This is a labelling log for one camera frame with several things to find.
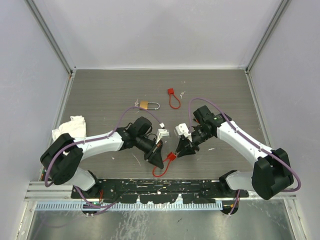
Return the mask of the brass padlock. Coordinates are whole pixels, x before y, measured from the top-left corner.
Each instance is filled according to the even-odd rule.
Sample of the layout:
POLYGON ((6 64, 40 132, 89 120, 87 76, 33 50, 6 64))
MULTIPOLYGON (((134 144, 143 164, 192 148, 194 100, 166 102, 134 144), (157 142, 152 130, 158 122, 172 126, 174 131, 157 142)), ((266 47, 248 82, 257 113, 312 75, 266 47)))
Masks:
POLYGON ((159 110, 161 105, 157 102, 149 102, 146 100, 136 100, 134 103, 135 107, 140 107, 145 110, 159 110))

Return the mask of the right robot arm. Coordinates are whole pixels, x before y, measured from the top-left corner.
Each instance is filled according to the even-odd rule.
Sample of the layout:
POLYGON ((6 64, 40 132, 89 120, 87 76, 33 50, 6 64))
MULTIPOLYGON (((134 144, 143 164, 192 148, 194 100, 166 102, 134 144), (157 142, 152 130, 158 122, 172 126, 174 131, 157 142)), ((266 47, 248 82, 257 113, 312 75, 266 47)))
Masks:
POLYGON ((231 170, 220 176, 219 191, 223 196, 231 197, 237 190, 243 190, 269 200, 294 183, 289 156, 282 148, 264 145, 239 128, 228 115, 214 114, 205 105, 195 110, 193 116, 198 125, 192 131, 186 123, 175 128, 179 158, 194 155, 200 144, 217 138, 233 147, 253 167, 249 172, 231 170))

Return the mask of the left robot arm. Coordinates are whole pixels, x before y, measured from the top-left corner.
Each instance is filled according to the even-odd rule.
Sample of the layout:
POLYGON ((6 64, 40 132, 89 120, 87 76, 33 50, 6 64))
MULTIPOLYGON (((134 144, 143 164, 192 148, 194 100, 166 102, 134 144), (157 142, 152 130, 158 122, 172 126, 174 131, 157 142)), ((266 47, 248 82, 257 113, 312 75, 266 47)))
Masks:
POLYGON ((163 169, 162 137, 168 137, 170 132, 161 123, 155 138, 150 139, 152 130, 152 123, 142 116, 125 127, 105 134, 75 138, 63 133, 40 157, 46 169, 45 180, 50 180, 54 185, 71 184, 86 197, 96 198, 103 191, 101 183, 91 171, 80 168, 80 162, 102 153, 133 147, 144 153, 148 163, 163 169))

